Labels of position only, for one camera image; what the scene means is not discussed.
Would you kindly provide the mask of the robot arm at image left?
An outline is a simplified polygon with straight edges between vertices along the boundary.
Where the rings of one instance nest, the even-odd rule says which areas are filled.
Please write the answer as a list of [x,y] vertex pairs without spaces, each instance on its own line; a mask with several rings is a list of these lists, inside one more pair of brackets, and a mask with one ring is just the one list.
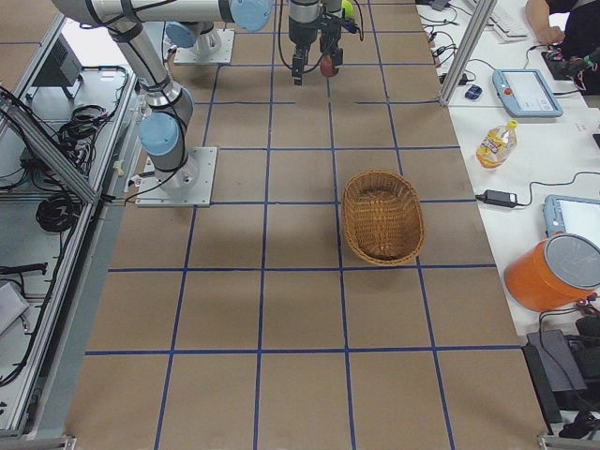
[[191,187],[198,169],[186,145],[193,100],[173,80],[144,25],[182,25],[224,21],[249,31],[262,30],[271,16],[270,1],[55,1],[71,20],[92,29],[104,28],[125,56],[145,93],[150,114],[139,127],[142,148],[155,168],[162,190]]

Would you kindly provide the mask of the person's hand at desk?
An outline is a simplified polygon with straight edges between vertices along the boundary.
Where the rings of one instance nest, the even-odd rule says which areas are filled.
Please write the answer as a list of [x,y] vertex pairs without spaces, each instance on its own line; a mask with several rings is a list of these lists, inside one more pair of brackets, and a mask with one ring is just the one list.
[[560,44],[564,40],[564,32],[558,26],[542,24],[535,27],[533,31],[537,41],[543,45]]

